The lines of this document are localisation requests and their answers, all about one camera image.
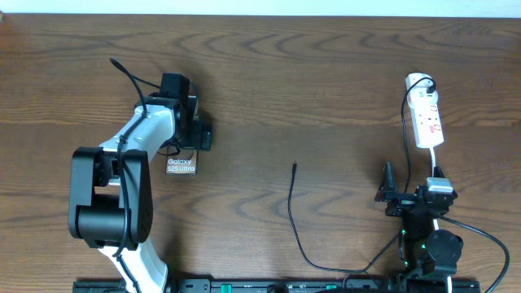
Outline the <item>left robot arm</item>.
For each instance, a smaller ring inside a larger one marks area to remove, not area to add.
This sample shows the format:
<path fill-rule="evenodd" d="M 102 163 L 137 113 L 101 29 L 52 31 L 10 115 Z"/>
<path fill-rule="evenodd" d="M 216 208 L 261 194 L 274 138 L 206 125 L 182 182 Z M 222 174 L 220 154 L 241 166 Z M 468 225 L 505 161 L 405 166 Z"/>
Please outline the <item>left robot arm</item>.
<path fill-rule="evenodd" d="M 178 284 L 152 244 L 150 162 L 164 147 L 210 151 L 212 128 L 199 117 L 187 77 L 166 72 L 140 96 L 132 118 L 99 146 L 72 155 L 68 229 L 104 254 L 121 278 L 76 281 L 75 292 L 176 292 Z"/>

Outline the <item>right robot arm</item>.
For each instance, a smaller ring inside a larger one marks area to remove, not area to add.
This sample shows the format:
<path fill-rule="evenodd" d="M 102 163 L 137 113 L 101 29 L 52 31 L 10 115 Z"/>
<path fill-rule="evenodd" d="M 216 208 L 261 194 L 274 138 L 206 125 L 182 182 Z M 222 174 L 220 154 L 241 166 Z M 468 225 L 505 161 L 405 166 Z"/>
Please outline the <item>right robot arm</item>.
<path fill-rule="evenodd" d="M 458 197 L 449 179 L 440 168 L 415 192 L 400 192 L 390 164 L 383 168 L 383 180 L 376 193 L 376 202 L 385 202 L 386 216 L 401 219 L 399 257 L 405 271 L 391 278 L 389 287 L 399 292 L 450 292 L 451 277 L 457 272 L 462 255 L 461 237 L 442 230 L 437 220 L 449 212 Z"/>

